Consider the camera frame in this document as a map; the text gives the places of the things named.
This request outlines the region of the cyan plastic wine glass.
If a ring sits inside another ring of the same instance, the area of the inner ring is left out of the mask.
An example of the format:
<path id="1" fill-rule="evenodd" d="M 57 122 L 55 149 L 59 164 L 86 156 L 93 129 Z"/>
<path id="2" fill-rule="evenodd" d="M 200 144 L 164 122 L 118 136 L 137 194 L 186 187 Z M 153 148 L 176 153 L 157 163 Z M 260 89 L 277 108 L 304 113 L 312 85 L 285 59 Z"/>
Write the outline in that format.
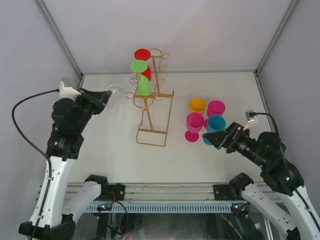
<path id="1" fill-rule="evenodd" d="M 204 126 L 208 133 L 219 132 L 225 129 L 226 121 L 222 116 L 211 115 L 205 120 Z"/>

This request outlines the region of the magenta wine glass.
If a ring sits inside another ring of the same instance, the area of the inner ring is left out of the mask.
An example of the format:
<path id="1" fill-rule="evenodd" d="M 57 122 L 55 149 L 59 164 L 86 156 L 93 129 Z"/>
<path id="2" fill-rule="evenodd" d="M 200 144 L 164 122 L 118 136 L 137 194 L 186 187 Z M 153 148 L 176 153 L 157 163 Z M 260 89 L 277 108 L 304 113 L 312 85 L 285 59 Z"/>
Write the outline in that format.
<path id="1" fill-rule="evenodd" d="M 199 139 L 199 132 L 203 128 L 204 122 L 203 115 L 198 112 L 192 112 L 186 117 L 187 131 L 184 137 L 188 142 L 194 143 Z"/>
<path id="2" fill-rule="evenodd" d="M 224 112 L 226 110 L 226 106 L 225 104 L 220 101 L 220 100 L 213 100 L 211 101 L 208 106 L 207 106 L 207 119 L 205 119 L 204 121 L 204 128 L 207 128 L 207 123 L 209 120 L 209 117 L 213 116 L 213 115 L 218 115 L 218 116 L 223 116 Z"/>

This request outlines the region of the orange plastic wine glass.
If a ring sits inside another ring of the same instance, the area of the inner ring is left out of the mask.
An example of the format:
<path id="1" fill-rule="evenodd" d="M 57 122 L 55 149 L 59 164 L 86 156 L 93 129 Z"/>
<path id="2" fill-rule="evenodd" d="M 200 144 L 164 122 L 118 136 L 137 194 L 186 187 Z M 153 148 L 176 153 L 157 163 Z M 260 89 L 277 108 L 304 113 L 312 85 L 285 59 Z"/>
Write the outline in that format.
<path id="1" fill-rule="evenodd" d="M 207 104 L 204 99 L 195 97 L 189 100 L 188 110 L 189 113 L 199 113 L 203 115 L 206 110 L 206 106 Z"/>

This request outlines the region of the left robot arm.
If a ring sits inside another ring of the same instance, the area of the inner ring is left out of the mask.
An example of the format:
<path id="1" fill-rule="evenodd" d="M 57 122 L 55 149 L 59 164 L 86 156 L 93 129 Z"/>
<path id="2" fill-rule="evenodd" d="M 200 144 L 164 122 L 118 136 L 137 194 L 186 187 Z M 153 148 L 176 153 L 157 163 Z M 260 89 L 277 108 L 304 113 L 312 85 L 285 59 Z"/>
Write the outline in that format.
<path id="1" fill-rule="evenodd" d="M 84 142 L 82 133 L 93 115 L 108 104 L 112 91 L 89 91 L 84 88 L 62 93 L 52 106 L 52 130 L 45 152 L 45 176 L 39 198 L 29 221 L 18 232 L 30 240 L 70 240 L 76 224 L 89 204 L 109 196 L 108 179 L 91 174 L 82 189 L 64 204 L 72 169 Z"/>

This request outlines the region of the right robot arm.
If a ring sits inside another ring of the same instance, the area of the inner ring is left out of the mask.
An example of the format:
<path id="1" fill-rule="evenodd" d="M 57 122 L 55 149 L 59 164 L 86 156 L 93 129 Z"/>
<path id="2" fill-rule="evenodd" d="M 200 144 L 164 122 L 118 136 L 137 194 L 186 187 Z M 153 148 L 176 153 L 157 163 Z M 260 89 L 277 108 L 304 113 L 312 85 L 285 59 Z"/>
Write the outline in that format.
<path id="1" fill-rule="evenodd" d="M 299 170 L 284 157 L 285 145 L 275 132 L 262 132 L 258 139 L 233 122 L 221 131 L 202 137 L 216 149 L 240 153 L 260 167 L 263 182 L 281 199 L 287 210 L 270 200 L 245 173 L 229 181 L 227 196 L 244 199 L 259 210 L 287 240 L 318 240 L 320 218 L 315 211 Z"/>

